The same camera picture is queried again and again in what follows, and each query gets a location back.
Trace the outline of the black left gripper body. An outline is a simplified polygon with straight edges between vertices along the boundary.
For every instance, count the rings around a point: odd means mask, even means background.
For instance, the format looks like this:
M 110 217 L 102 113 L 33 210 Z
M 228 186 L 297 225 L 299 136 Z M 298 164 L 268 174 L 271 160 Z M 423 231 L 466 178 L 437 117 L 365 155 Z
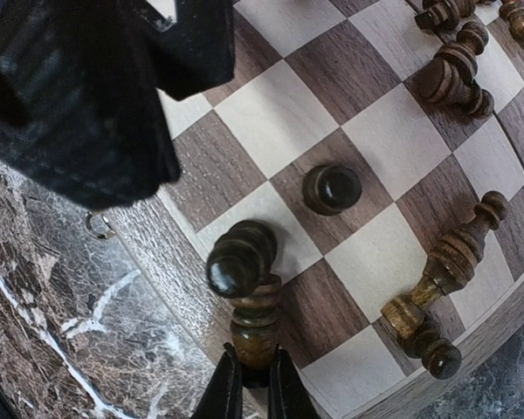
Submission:
M 181 177 L 159 99 L 228 83 L 233 4 L 0 1 L 0 161 L 86 208 Z

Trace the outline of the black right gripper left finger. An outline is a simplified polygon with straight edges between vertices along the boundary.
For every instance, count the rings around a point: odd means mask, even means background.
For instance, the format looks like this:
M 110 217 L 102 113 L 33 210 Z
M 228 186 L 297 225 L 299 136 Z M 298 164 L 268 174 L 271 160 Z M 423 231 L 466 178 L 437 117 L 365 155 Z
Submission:
M 241 419 L 243 414 L 242 366 L 235 347 L 227 342 L 192 419 Z

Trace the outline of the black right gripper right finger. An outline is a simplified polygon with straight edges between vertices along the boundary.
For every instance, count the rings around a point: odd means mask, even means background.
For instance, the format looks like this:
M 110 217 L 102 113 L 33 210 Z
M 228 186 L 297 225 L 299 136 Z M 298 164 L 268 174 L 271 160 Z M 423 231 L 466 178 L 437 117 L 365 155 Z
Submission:
M 269 372 L 270 419 L 319 418 L 289 353 L 276 346 Z

